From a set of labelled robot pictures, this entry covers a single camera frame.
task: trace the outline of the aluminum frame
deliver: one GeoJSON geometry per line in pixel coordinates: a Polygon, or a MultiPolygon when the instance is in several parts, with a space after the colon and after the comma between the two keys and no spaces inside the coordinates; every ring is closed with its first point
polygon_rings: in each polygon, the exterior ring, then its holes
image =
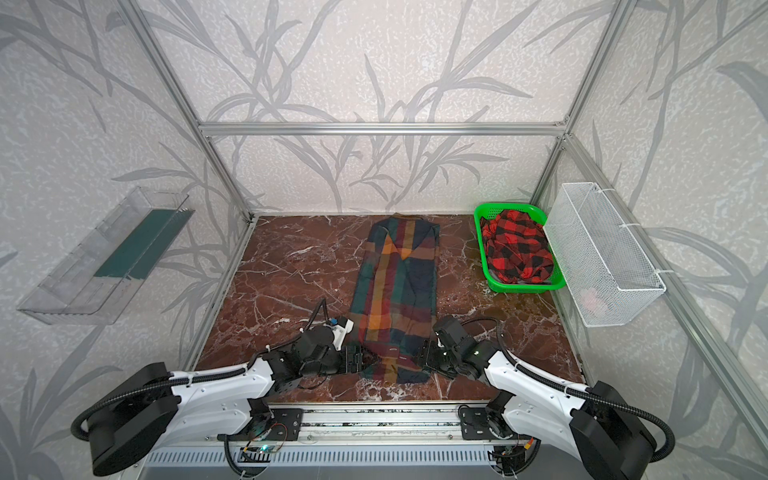
{"type": "Polygon", "coordinates": [[[563,122],[382,123],[382,122],[207,122],[208,137],[228,135],[551,135],[563,122]]]}
{"type": "MultiPolygon", "coordinates": [[[[673,270],[664,255],[658,250],[645,229],[633,225],[637,218],[626,203],[612,189],[613,186],[603,171],[594,162],[584,145],[573,135],[566,135],[562,141],[565,153],[576,163],[581,174],[604,189],[604,194],[618,213],[634,228],[634,236],[649,260],[659,270],[673,270]]],[[[752,380],[723,337],[715,330],[712,322],[676,274],[666,274],[667,292],[664,299],[678,323],[696,347],[701,358],[715,376],[726,397],[741,415],[746,427],[755,436],[768,455],[768,400],[752,380]]]]}
{"type": "MultiPolygon", "coordinates": [[[[608,59],[611,57],[616,44],[619,42],[624,28],[627,26],[630,15],[634,10],[634,6],[637,4],[637,0],[618,0],[614,6],[611,16],[608,18],[608,23],[605,25],[605,30],[600,39],[598,47],[592,55],[592,60],[587,67],[584,78],[581,80],[576,91],[571,107],[568,109],[568,113],[565,115],[565,128],[563,134],[570,134],[584,111],[584,107],[587,105],[589,97],[592,95],[594,86],[597,84],[601,73],[605,69],[605,65],[608,63],[608,59]]],[[[546,191],[549,179],[552,177],[554,170],[558,167],[560,155],[564,150],[562,145],[562,136],[559,136],[557,142],[554,144],[552,152],[549,154],[547,163],[544,166],[544,170],[541,172],[541,176],[538,178],[538,184],[533,190],[531,195],[531,204],[538,205],[541,201],[541,197],[546,191]]]]}
{"type": "Polygon", "coordinates": [[[190,103],[184,91],[181,88],[181,83],[176,78],[176,74],[170,66],[170,62],[165,57],[160,43],[152,33],[152,27],[149,26],[144,14],[141,13],[141,7],[139,7],[136,0],[115,0],[118,4],[118,11],[120,16],[125,21],[126,26],[134,33],[138,44],[144,50],[144,53],[149,57],[150,63],[154,67],[157,75],[168,90],[170,97],[179,109],[181,116],[184,117],[184,121],[190,128],[192,135],[197,140],[200,149],[205,153],[206,158],[210,162],[211,166],[216,172],[216,175],[221,179],[224,187],[229,192],[230,196],[234,200],[237,207],[242,212],[246,220],[250,220],[251,212],[248,205],[237,188],[234,179],[230,175],[229,170],[224,165],[217,152],[214,150],[213,145],[209,138],[205,138],[198,128],[200,123],[197,119],[192,104],[190,103]]]}
{"type": "Polygon", "coordinates": [[[243,259],[243,254],[245,253],[246,247],[248,247],[248,242],[253,236],[253,231],[256,229],[257,219],[258,217],[254,217],[240,235],[235,251],[232,252],[230,261],[227,263],[226,269],[221,274],[221,278],[214,291],[214,296],[211,298],[208,308],[206,309],[200,328],[197,329],[197,333],[195,333],[194,338],[192,339],[187,357],[180,363],[180,369],[194,370],[197,362],[200,361],[205,342],[208,340],[210,331],[213,329],[216,318],[219,316],[219,311],[224,304],[224,299],[227,297],[227,291],[232,284],[232,279],[235,277],[235,273],[237,273],[237,267],[240,266],[240,261],[243,259]]]}

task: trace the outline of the brown marble tabletop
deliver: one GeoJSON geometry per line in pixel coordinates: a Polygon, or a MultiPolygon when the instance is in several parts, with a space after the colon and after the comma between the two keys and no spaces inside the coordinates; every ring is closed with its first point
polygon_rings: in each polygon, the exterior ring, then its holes
{"type": "MultiPolygon", "coordinates": [[[[198,369],[246,362],[267,344],[298,334],[321,297],[331,316],[348,311],[368,232],[382,216],[260,217],[208,337],[198,369]]],[[[495,293],[482,273],[471,215],[424,216],[438,223],[437,314],[504,321],[509,349],[566,380],[581,382],[578,364],[554,307],[544,293],[495,293]]],[[[493,323],[467,326],[495,339],[493,323]]],[[[309,378],[303,386],[320,380],[309,378]]],[[[497,390],[459,376],[438,375],[423,384],[384,384],[359,375],[329,377],[312,390],[296,389],[271,402],[489,400],[497,390]]]]}

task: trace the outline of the transparent plastic shelf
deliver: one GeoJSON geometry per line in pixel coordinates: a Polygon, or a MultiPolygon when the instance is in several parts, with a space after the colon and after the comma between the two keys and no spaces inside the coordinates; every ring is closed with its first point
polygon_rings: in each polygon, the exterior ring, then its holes
{"type": "Polygon", "coordinates": [[[188,197],[133,189],[18,309],[48,324],[111,325],[189,220],[188,197]]]}

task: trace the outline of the white wire mesh basket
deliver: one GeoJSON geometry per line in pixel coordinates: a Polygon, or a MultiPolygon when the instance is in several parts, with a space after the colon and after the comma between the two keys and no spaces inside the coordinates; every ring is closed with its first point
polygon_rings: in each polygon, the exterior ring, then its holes
{"type": "Polygon", "coordinates": [[[586,326],[626,325],[667,289],[597,184],[562,184],[544,231],[586,326]]]}

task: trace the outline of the plaid cloth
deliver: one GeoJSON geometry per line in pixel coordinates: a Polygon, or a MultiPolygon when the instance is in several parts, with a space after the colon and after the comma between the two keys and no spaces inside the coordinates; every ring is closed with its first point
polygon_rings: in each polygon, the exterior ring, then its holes
{"type": "Polygon", "coordinates": [[[437,320],[439,233],[439,225],[401,216],[371,228],[349,311],[360,343],[382,359],[362,372],[366,378],[429,380],[414,359],[437,320]]]}
{"type": "Polygon", "coordinates": [[[554,263],[544,229],[525,212],[503,210],[480,220],[488,270],[504,283],[543,283],[554,263]]]}

